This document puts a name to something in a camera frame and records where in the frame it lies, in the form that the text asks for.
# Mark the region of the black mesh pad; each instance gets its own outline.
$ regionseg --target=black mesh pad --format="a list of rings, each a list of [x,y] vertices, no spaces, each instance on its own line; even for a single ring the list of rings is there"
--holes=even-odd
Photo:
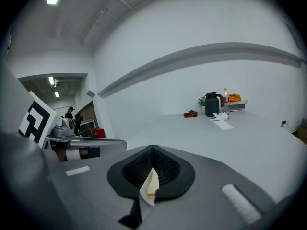
[[[189,162],[158,146],[148,146],[114,164],[107,172],[107,179],[118,195],[136,199],[152,167],[160,185],[156,201],[178,198],[195,179],[194,168]]]

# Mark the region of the plastic bottle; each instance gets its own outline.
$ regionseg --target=plastic bottle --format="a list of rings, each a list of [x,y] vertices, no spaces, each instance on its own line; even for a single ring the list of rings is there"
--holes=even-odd
[[[227,88],[224,88],[224,93],[223,93],[223,110],[225,113],[229,115],[229,94],[227,93]]]

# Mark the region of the red object in doorway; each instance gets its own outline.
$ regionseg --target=red object in doorway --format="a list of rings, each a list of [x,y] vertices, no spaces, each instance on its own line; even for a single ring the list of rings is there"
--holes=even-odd
[[[105,130],[103,128],[95,128],[94,132],[98,138],[106,138]]]

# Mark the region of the green plant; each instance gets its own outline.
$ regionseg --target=green plant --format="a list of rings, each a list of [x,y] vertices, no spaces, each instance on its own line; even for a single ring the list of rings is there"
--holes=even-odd
[[[205,99],[206,99],[205,96],[199,98],[199,99],[198,99],[198,104],[199,104],[200,106],[205,106]]]

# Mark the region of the white table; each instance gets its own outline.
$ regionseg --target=white table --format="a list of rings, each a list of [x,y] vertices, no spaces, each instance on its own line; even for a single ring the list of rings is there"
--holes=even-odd
[[[81,121],[80,126],[81,126],[81,125],[89,124],[89,123],[91,123],[91,122],[93,122],[94,127],[96,128],[96,124],[95,124],[95,121],[94,121],[93,119],[85,119],[85,120]]]
[[[231,112],[221,130],[204,114],[164,115],[130,139],[128,150],[162,145],[219,160],[265,190],[275,202],[295,192],[305,176],[307,146],[248,111]]]

